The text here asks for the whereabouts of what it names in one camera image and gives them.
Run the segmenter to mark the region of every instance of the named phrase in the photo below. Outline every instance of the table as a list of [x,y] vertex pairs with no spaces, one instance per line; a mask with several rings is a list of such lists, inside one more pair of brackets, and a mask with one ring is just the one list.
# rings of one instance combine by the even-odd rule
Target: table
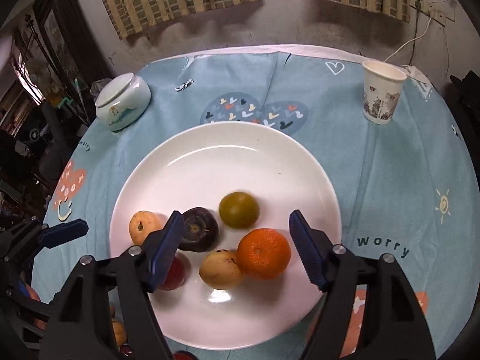
[[[46,223],[57,224],[57,204],[66,196],[72,201],[68,220],[84,218],[90,231],[43,250],[35,259],[33,288],[48,302],[82,255],[109,257],[116,198],[150,150],[199,123],[247,120],[291,135],[322,164],[338,196],[343,243],[361,256],[390,252],[398,259],[426,312],[440,356],[468,320],[479,285],[476,176],[455,120],[418,70],[409,73],[413,78],[405,82],[389,125],[366,120],[363,60],[334,49],[285,45],[213,50],[142,68],[138,74],[152,91],[146,112],[119,133],[96,120],[67,164],[47,211]],[[175,91],[190,79],[190,86]],[[231,96],[255,109],[236,115],[212,107],[215,99]],[[61,213],[66,210],[62,203]],[[358,321],[364,295],[359,289],[352,310]],[[297,359],[310,318],[248,349],[189,350],[209,360]],[[185,349],[169,344],[173,351]],[[354,345],[351,340],[344,353]]]

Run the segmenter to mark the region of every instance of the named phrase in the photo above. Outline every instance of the tangerine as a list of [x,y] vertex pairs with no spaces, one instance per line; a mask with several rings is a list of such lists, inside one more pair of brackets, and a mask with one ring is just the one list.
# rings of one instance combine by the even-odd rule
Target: tangerine
[[237,248],[237,263],[243,273],[259,279],[273,279],[289,265],[292,252],[278,231],[260,228],[243,237]]

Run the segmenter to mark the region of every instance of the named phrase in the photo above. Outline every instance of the white paper cup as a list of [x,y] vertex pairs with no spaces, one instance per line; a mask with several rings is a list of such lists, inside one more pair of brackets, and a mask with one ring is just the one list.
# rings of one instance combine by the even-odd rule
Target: white paper cup
[[407,75],[399,68],[380,61],[365,61],[363,67],[363,114],[373,123],[388,124],[392,120]]

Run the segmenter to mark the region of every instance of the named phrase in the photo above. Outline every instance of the green tomato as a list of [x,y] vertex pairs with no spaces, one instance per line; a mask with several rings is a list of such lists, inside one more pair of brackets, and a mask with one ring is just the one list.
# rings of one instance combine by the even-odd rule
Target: green tomato
[[223,223],[234,229],[251,228],[260,215],[257,200],[245,192],[232,192],[225,196],[218,211]]

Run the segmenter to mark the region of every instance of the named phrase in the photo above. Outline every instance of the apple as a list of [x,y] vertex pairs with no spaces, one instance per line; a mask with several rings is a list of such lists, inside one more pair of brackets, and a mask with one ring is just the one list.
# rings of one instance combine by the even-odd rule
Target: apple
[[166,276],[165,283],[158,286],[158,289],[164,291],[175,290],[183,284],[184,280],[185,267],[183,266],[183,262],[175,256],[170,266],[169,273]]
[[181,350],[180,352],[174,353],[173,358],[175,360],[198,360],[197,357],[185,350]]

